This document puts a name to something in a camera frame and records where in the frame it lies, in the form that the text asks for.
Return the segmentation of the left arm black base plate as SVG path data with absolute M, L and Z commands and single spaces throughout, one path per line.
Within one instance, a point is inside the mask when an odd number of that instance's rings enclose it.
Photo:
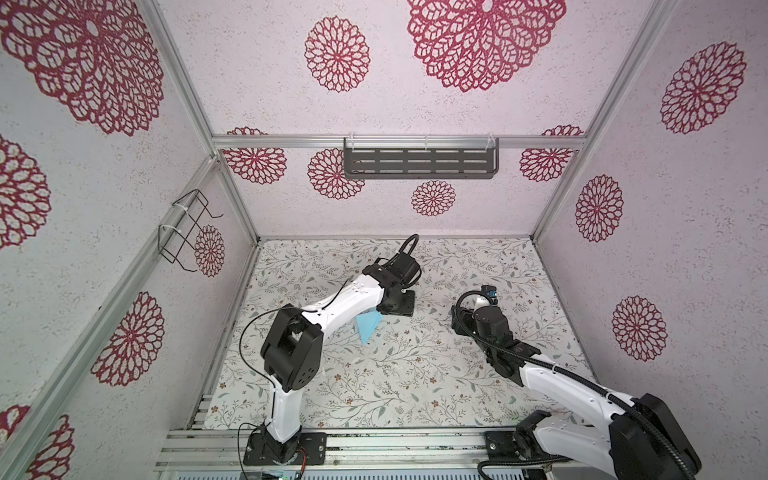
M 325 463 L 328 435 L 324 432 L 299 431 L 285 443 L 275 440 L 267 432 L 254 432 L 249 436 L 243 459 L 245 466 L 317 466 Z

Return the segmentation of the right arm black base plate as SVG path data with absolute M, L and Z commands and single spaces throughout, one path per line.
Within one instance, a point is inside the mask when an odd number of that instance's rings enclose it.
M 488 459 L 533 460 L 541 454 L 538 443 L 528 430 L 489 430 L 484 433 Z

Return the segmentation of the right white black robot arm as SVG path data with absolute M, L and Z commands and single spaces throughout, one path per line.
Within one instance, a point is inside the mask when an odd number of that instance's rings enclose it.
M 693 479 L 702 462 L 670 408 L 652 394 L 611 390 L 558 366 L 517 338 L 495 304 L 451 308 L 454 331 L 475 341 L 501 377 L 545 395 L 583 419 L 536 410 L 512 431 L 486 434 L 478 466 L 544 470 L 575 461 L 615 479 Z

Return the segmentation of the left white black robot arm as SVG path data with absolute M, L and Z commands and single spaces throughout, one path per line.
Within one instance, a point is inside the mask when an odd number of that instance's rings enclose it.
M 325 338 L 366 312 L 413 314 L 421 267 L 414 260 L 371 264 L 338 293 L 305 307 L 286 304 L 274 318 L 260 355 L 273 383 L 266 434 L 276 445 L 292 443 L 301 431 L 303 389 L 320 369 Z

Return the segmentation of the light blue square paper sheet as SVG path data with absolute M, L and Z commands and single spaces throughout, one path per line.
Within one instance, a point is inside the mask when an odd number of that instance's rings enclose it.
M 367 344 L 382 321 L 383 315 L 376 308 L 367 310 L 355 317 L 361 342 Z

